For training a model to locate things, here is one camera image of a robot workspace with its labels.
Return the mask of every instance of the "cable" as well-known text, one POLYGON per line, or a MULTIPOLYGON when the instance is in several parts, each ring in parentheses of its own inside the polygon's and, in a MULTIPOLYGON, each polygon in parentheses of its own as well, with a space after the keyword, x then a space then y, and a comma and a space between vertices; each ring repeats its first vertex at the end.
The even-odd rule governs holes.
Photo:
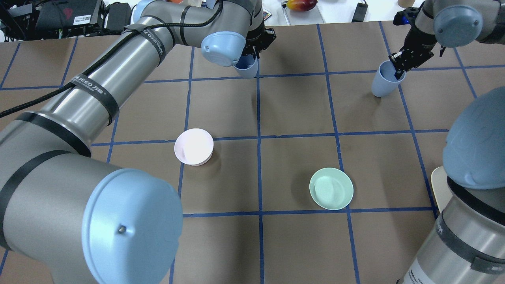
MULTIPOLYGON (((186 23, 165 23, 165 24, 158 24, 158 25, 151 25, 148 26, 150 29, 155 29, 155 28, 162 28, 162 27, 191 27, 191 28, 198 28, 198 27, 205 27, 212 23, 212 21, 215 20, 215 18, 222 12, 223 10, 223 0, 219 0, 219 6, 216 10, 216 12, 208 19, 207 21, 200 23, 200 24, 186 24, 186 23)), ((124 37, 121 41, 119 41, 111 50, 109 50, 104 56, 102 56, 100 59, 98 59, 93 65, 91 65, 88 69, 86 69, 84 72, 82 72, 83 75, 89 76, 93 71, 98 69, 105 61, 107 61, 114 53, 117 52, 119 48, 121 48, 127 41, 138 35, 140 32, 137 30, 132 30, 130 34, 128 34, 126 37, 124 37)), ((67 83, 63 87, 60 87, 59 89, 56 89, 44 96, 41 96, 40 98, 34 99, 32 101, 29 101, 27 103, 15 106, 13 108, 10 108, 8 110, 0 112, 0 118, 8 116, 10 114, 16 113, 18 111, 24 110, 26 108, 32 107, 36 104, 40 104, 46 100, 49 100, 50 98, 70 89, 73 88, 75 85, 71 82, 67 83)))

